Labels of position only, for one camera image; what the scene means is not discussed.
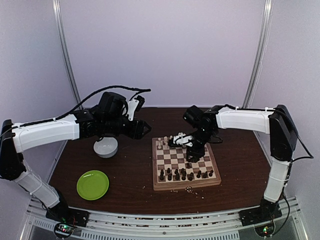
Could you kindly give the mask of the dark knight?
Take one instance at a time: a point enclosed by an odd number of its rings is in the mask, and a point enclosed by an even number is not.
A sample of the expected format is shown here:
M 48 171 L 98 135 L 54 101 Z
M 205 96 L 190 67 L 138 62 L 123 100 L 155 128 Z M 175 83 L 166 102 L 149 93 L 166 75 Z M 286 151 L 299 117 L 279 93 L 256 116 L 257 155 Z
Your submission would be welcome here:
M 206 179 L 208 177 L 208 172 L 206 171 L 203 175 L 202 175 L 202 178 L 203 179 Z

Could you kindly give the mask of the dark corner rook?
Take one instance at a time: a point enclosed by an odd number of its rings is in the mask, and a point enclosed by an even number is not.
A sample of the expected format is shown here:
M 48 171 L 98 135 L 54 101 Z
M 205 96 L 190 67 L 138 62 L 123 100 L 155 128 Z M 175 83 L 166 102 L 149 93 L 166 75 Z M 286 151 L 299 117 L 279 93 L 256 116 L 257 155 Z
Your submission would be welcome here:
M 212 176 L 214 175 L 214 171 L 211 170 L 208 175 L 209 175 L 210 177 L 212 177 Z

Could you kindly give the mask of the dark rook chess piece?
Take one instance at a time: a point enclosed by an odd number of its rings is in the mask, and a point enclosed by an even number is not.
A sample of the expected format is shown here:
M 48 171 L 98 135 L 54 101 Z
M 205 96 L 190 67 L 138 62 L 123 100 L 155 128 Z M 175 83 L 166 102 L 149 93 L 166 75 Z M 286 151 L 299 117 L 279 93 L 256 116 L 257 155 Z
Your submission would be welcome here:
M 164 181 L 166 180 L 165 171 L 164 171 L 163 169 L 160 171 L 159 180 L 160 180 L 161 182 L 164 182 Z

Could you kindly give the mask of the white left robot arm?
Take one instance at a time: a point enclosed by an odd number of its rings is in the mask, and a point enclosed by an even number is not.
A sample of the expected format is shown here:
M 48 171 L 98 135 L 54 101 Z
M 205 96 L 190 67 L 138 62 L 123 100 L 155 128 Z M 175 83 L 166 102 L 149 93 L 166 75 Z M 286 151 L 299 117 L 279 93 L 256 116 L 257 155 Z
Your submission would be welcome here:
M 99 140 L 109 136 L 125 135 L 139 140 L 151 131 L 144 121 L 134 117 L 145 99 L 140 95 L 146 89 L 126 87 L 136 93 L 126 100 L 111 92 L 113 86 L 94 91 L 86 98 L 102 93 L 97 105 L 79 110 L 77 106 L 53 118 L 27 123 L 13 123 L 7 119 L 0 135 L 0 177 L 14 181 L 30 195 L 38 198 L 49 212 L 61 222 L 72 218 L 72 211 L 60 191 L 43 182 L 32 172 L 24 160 L 23 152 L 34 147 L 66 140 L 86 139 L 97 136 Z

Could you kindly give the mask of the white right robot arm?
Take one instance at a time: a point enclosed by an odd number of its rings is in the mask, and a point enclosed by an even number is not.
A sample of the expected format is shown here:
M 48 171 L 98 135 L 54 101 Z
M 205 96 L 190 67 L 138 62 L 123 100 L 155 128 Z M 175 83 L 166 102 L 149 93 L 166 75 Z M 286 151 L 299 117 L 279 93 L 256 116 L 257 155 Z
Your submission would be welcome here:
M 269 136 L 268 147 L 257 138 L 259 145 L 271 165 L 268 182 L 260 206 L 256 210 L 259 220 L 268 220 L 275 212 L 276 205 L 290 179 L 291 168 L 296 158 L 297 143 L 302 143 L 296 125 L 285 105 L 275 108 L 239 108 L 231 105 L 215 105 L 202 111 L 193 105 L 186 110 L 183 119 L 196 130 L 174 142 L 186 146 L 186 159 L 195 162 L 205 154 L 205 145 L 217 137 L 219 129 L 240 129 L 253 131 L 255 135 Z

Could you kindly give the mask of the wooden chess board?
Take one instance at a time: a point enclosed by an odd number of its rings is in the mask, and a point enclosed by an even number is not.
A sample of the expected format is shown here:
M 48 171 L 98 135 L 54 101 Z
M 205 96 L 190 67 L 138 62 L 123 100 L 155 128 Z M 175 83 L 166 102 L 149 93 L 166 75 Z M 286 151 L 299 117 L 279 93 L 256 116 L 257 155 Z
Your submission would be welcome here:
M 201 188 L 220 185 L 222 180 L 216 164 L 216 160 L 211 148 L 207 143 L 204 147 L 204 156 L 198 162 L 187 162 L 185 147 L 170 147 L 166 137 L 155 137 L 152 139 L 152 173 L 153 173 L 153 189 L 155 191 L 168 191 L 191 188 Z M 168 181 L 167 169 L 171 169 L 172 180 Z M 180 180 L 175 181 L 175 170 L 179 170 Z M 181 169 L 186 170 L 186 180 L 182 180 Z M 164 170 L 165 181 L 160 181 L 160 172 Z M 201 178 L 197 178 L 198 171 L 201 171 Z M 203 174 L 207 172 L 208 177 L 203 178 Z M 190 173 L 193 173 L 193 180 L 189 180 Z

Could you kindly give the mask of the dark knight chess piece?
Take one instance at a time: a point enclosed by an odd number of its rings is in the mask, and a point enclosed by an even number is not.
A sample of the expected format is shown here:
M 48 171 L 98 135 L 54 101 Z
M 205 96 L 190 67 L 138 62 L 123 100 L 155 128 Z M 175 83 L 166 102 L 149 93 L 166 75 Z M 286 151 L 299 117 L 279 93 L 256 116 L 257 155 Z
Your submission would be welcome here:
M 168 177 L 167 177 L 167 179 L 168 179 L 168 181 L 171 181 L 172 180 L 172 174 L 170 173 L 169 175 L 168 175 Z

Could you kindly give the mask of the white ceramic bowl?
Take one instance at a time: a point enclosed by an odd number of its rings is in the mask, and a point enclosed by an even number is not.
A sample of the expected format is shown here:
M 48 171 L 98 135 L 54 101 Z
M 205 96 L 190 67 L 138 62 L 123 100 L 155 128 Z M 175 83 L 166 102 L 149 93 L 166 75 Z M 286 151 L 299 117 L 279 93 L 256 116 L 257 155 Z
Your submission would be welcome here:
M 101 158 L 111 158 L 118 151 L 118 141 L 114 137 L 104 137 L 94 143 L 93 150 Z

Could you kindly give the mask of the green plate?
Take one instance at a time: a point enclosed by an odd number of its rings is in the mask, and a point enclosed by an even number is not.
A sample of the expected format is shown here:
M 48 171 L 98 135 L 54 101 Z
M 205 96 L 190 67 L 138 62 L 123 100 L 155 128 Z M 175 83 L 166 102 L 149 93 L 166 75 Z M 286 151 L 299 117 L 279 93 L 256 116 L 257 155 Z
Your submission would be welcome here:
M 95 201 L 107 193 L 109 186 L 109 178 L 104 172 L 100 170 L 90 170 L 79 177 L 76 184 L 76 191 L 82 199 Z

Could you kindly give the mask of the aluminium front frame rail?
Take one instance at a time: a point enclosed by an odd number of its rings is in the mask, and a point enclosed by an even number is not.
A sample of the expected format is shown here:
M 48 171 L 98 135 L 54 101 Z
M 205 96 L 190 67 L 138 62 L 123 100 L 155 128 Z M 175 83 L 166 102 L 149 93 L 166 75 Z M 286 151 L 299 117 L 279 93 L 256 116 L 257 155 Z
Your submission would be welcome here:
M 78 226 L 71 240 L 260 240 L 258 231 L 275 227 L 272 240 L 307 240 L 301 210 L 294 197 L 279 203 L 282 216 L 243 225 L 239 209 L 173 215 L 89 211 L 87 225 Z

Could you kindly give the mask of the aluminium corner frame post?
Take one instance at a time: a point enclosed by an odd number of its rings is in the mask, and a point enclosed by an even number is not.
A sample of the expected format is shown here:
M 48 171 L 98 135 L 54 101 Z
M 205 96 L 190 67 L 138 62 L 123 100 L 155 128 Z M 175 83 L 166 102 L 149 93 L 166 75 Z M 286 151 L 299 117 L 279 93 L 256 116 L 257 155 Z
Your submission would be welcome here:
M 73 98 L 77 104 L 81 102 L 80 93 L 77 87 L 77 83 L 74 76 L 74 71 L 72 68 L 71 58 L 68 50 L 68 44 L 65 34 L 65 28 L 63 23 L 63 16 L 61 11 L 61 1 L 60 0 L 52 0 L 53 14 L 56 22 L 58 38 L 60 42 L 60 47 L 62 51 L 63 62 L 67 74 L 67 79 L 70 84 L 71 92 Z

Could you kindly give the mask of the right aluminium corner post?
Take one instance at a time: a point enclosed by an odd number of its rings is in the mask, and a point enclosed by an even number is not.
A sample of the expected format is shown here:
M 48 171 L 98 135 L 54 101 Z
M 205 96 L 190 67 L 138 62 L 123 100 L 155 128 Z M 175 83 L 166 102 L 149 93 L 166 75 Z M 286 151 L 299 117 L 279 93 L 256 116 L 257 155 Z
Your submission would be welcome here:
M 258 87 L 258 82 L 260 79 L 260 74 L 263 66 L 262 64 L 263 57 L 267 49 L 267 44 L 268 44 L 269 35 L 270 35 L 270 25 L 272 20 L 273 5 L 274 5 L 273 0 L 264 1 L 264 9 L 263 9 L 262 22 L 260 27 L 260 34 L 259 34 L 256 54 L 255 54 L 253 67 L 252 67 L 252 71 L 249 79 L 249 84 L 248 84 L 247 91 L 242 104 L 244 108 L 248 108 L 252 105 L 255 92 Z

